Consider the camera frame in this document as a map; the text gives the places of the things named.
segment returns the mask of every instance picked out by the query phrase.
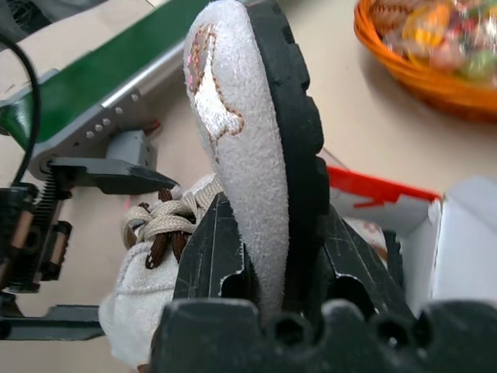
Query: cardboard box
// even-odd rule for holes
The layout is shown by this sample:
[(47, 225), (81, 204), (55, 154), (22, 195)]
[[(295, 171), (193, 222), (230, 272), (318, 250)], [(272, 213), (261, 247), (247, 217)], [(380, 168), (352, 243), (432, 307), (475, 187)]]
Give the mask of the cardboard box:
[(338, 167), (328, 174), (341, 216), (397, 233), (415, 314), (433, 299), (497, 298), (497, 180), (474, 177), (442, 197)]

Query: black rubber sole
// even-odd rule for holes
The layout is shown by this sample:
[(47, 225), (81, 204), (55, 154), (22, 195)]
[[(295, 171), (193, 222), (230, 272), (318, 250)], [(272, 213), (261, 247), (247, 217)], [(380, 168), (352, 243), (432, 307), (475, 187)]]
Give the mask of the black rubber sole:
[(310, 78), (286, 16), (274, 0), (247, 7), (276, 110), (287, 171), (290, 250), (287, 309), (298, 309), (308, 291), (322, 240), (318, 217), (329, 211), (325, 161), (316, 157), (324, 143), (321, 119), (307, 96)]

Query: shoelace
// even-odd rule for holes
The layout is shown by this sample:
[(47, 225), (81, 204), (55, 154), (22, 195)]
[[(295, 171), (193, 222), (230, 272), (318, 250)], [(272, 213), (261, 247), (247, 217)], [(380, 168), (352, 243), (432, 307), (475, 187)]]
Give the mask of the shoelace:
[(126, 213), (124, 241), (130, 246), (130, 230), (139, 228), (136, 242), (154, 240), (145, 260), (146, 268), (151, 270), (158, 267), (164, 260), (169, 245), (179, 263), (189, 235), (195, 231), (212, 200), (221, 191), (217, 177), (204, 188), (196, 193), (188, 193), (181, 200), (173, 200), (170, 190), (161, 190), (158, 199), (162, 203), (157, 207), (150, 209), (148, 204), (139, 204)]

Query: wicker basket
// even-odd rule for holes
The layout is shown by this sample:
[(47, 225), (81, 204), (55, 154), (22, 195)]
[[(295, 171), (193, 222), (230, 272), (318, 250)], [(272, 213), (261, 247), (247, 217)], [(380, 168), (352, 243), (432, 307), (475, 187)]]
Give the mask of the wicker basket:
[(468, 120), (497, 124), (497, 89), (482, 88), (431, 70), (395, 54), (381, 42), (369, 18), (373, 0), (360, 0), (354, 11), (354, 31), (388, 71), (414, 97)]

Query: black cable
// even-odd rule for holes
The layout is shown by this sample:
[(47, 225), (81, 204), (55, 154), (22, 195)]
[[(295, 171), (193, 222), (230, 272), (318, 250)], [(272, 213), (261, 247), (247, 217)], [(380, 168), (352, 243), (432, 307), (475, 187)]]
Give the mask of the black cable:
[(24, 69), (26, 70), (27, 75), (30, 77), (31, 82), (31, 96), (33, 98), (32, 101), (32, 112), (31, 112), (31, 129), (30, 129), (30, 138), (28, 139), (28, 143), (26, 145), (26, 151), (24, 153), (24, 158), (21, 164), (19, 165), (19, 169), (17, 170), (16, 177), (12, 181), (12, 184), (17, 184), (21, 181), (28, 166), (30, 165), (31, 156), (33, 155), (34, 145), (36, 144), (36, 138), (38, 137), (38, 130), (40, 129), (41, 124), (41, 93), (40, 86), (38, 85), (38, 79), (36, 78), (36, 73), (34, 71), (34, 67), (31, 64), (29, 58), (23, 52), (23, 50), (12, 40), (10, 40), (5, 35), (0, 33), (0, 44), (4, 44), (7, 48), (9, 48), (17, 58), (23, 63)]

